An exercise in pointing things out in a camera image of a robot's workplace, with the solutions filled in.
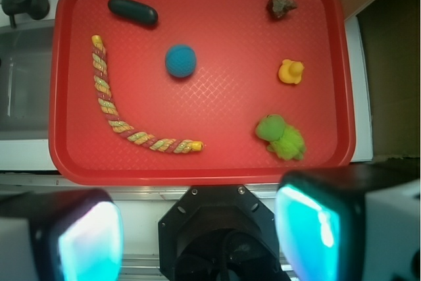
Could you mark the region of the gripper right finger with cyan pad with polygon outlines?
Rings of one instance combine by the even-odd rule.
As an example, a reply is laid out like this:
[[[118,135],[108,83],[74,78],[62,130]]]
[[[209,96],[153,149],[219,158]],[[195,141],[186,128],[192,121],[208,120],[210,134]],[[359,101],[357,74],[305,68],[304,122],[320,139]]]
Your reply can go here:
[[[300,280],[419,280],[420,167],[292,170],[276,192],[275,224]]]

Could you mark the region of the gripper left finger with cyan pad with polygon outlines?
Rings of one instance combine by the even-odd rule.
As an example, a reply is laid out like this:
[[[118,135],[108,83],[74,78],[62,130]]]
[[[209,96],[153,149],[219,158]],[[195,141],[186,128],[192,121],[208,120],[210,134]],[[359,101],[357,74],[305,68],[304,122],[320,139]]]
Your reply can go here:
[[[104,190],[1,195],[2,280],[118,280],[123,250]]]

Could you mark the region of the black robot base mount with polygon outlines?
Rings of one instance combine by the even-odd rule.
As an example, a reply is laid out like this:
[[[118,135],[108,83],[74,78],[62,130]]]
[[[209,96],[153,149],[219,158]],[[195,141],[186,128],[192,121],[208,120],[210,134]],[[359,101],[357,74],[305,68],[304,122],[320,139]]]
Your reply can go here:
[[[159,220],[168,280],[289,280],[274,213],[245,186],[193,186]]]

